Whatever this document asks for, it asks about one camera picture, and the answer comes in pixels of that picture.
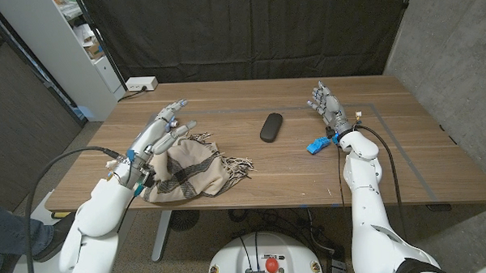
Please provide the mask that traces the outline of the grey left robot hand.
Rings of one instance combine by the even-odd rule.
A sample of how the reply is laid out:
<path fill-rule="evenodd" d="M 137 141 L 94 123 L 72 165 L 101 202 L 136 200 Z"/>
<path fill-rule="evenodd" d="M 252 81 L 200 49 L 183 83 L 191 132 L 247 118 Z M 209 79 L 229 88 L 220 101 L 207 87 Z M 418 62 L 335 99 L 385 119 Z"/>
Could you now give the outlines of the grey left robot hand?
<path fill-rule="evenodd" d="M 196 121 L 190 121 L 183 126 L 171 129 L 170 123 L 175 115 L 187 104 L 187 100 L 180 99 L 167 105 L 152 122 L 143 128 L 143 131 L 128 148 L 126 158 L 113 168 L 113 172 L 119 177 L 121 186 L 132 188 L 140 178 L 140 169 L 151 156 L 164 153 L 179 137 L 196 126 Z"/>

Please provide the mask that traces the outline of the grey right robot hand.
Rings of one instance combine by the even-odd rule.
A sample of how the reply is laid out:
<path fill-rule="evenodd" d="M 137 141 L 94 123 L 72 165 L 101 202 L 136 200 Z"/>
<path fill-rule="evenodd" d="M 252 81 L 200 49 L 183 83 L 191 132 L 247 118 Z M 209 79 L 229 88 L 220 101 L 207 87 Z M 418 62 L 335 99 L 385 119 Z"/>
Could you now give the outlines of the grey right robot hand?
<path fill-rule="evenodd" d="M 312 91 L 312 100 L 308 100 L 308 106 L 322 116 L 323 122 L 335 133 L 342 134 L 352 128 L 348 121 L 344 107 L 330 92 L 322 81 Z"/>

